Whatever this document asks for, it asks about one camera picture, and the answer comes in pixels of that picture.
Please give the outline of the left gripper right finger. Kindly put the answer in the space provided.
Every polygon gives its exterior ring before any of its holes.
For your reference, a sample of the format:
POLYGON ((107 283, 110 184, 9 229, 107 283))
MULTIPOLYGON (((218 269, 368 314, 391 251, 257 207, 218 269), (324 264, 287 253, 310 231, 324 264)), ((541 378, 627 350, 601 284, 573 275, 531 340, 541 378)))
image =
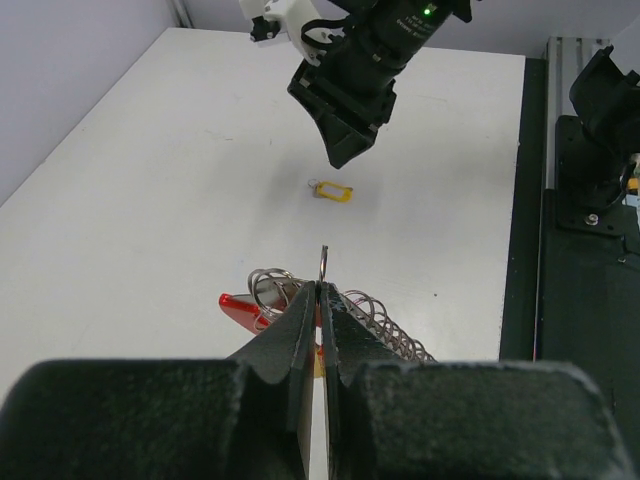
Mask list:
POLYGON ((333 479, 633 479, 595 384, 558 362, 409 362, 319 291, 333 479))

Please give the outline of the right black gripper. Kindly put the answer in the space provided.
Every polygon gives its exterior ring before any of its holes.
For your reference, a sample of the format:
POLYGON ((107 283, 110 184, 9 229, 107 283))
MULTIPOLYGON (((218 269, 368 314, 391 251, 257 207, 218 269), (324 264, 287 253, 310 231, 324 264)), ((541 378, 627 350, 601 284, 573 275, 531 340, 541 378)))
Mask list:
POLYGON ((314 19, 301 40, 316 51, 304 61, 288 92, 311 115, 327 158, 343 168, 375 144, 375 133, 391 115, 398 75, 395 19, 314 19))

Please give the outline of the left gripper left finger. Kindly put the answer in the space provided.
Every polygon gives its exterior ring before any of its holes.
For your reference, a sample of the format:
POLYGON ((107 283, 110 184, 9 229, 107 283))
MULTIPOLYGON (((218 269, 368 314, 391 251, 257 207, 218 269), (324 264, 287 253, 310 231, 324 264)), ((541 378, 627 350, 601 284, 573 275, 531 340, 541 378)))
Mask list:
POLYGON ((1 408, 5 479, 305 479, 317 288, 224 359, 28 369, 1 408))

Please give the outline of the key with yellow window tag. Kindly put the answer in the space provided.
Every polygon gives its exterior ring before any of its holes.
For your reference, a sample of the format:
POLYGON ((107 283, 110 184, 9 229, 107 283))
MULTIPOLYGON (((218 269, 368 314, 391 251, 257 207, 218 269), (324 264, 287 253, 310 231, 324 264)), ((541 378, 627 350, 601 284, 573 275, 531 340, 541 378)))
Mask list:
POLYGON ((331 181, 311 179, 308 181, 308 186, 311 188, 314 197, 331 200, 336 203, 348 203, 353 196, 352 187, 331 181))

